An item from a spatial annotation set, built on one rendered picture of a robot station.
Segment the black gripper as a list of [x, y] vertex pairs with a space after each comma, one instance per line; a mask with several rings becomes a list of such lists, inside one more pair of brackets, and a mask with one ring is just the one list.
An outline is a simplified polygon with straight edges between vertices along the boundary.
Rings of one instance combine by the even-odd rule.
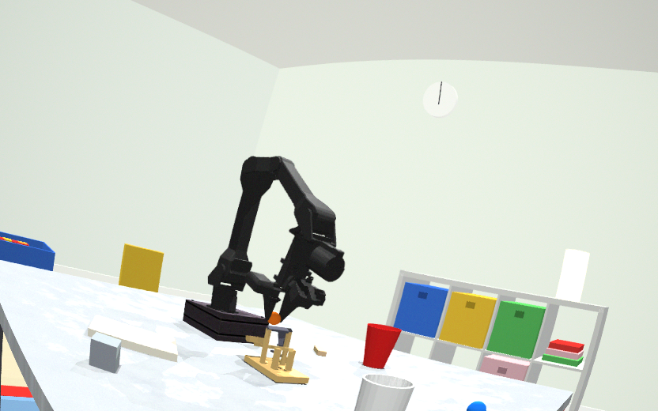
[[281, 316], [280, 322], [283, 322], [294, 309], [298, 308], [292, 305], [290, 302], [289, 291], [284, 290], [282, 287], [287, 278], [295, 272], [300, 272], [300, 277], [304, 279], [306, 279], [307, 276], [311, 276], [312, 274], [312, 272], [308, 270], [307, 266], [297, 264], [287, 257], [281, 258], [279, 262], [282, 263], [282, 268], [278, 274], [273, 276], [275, 281], [271, 281], [264, 274], [255, 273], [253, 271], [250, 271], [244, 280], [254, 292], [263, 294], [264, 315], [267, 321], [271, 317], [276, 303], [281, 301], [281, 299], [278, 297], [280, 292], [285, 293], [284, 300], [282, 301], [279, 312]]

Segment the red plastic cup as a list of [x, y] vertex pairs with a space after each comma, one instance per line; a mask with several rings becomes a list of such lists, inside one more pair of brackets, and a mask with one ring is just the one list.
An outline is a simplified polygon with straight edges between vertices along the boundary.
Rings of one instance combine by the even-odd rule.
[[368, 323], [363, 365], [384, 368], [401, 331], [392, 326]]

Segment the white mug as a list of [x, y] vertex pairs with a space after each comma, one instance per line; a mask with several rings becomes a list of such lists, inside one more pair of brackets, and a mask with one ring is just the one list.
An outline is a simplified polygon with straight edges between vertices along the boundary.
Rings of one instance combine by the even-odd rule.
[[354, 411], [406, 411], [415, 384], [383, 374], [363, 375]]

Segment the orange ball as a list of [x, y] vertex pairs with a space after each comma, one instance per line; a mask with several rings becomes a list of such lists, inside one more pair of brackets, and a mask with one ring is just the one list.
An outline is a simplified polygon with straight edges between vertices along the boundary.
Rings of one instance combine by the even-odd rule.
[[272, 315], [271, 315], [271, 317], [269, 318], [268, 322], [269, 322], [271, 325], [277, 325], [277, 324], [280, 323], [280, 321], [281, 321], [281, 316], [280, 316], [280, 314], [277, 313], [277, 312], [272, 312]]

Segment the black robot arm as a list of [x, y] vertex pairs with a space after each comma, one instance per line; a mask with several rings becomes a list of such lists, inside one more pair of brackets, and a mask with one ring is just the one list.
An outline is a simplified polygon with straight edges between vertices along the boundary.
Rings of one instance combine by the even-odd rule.
[[[293, 214], [298, 224], [289, 229], [294, 237], [286, 257], [307, 266], [327, 282], [342, 276], [345, 251], [336, 249], [335, 213], [314, 196], [294, 166], [294, 162], [282, 156], [250, 156], [244, 161], [240, 174], [243, 192], [231, 239], [217, 266], [208, 275], [213, 292], [211, 305], [207, 304], [207, 307], [239, 313], [236, 311], [237, 293], [244, 291], [245, 277], [252, 268], [247, 255], [248, 244], [261, 198], [273, 180], [279, 179], [283, 185], [294, 205]], [[300, 276], [300, 272], [295, 272], [282, 285], [289, 291], [290, 302], [307, 310], [312, 305], [318, 307], [326, 296], [325, 291], [312, 286], [312, 276], [307, 279]], [[231, 286], [220, 285], [221, 282]]]

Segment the blue ball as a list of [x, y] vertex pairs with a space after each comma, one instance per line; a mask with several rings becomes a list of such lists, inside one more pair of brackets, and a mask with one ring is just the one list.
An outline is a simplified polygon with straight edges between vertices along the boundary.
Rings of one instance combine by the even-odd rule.
[[486, 406], [483, 402], [472, 402], [468, 407], [467, 411], [486, 411]]

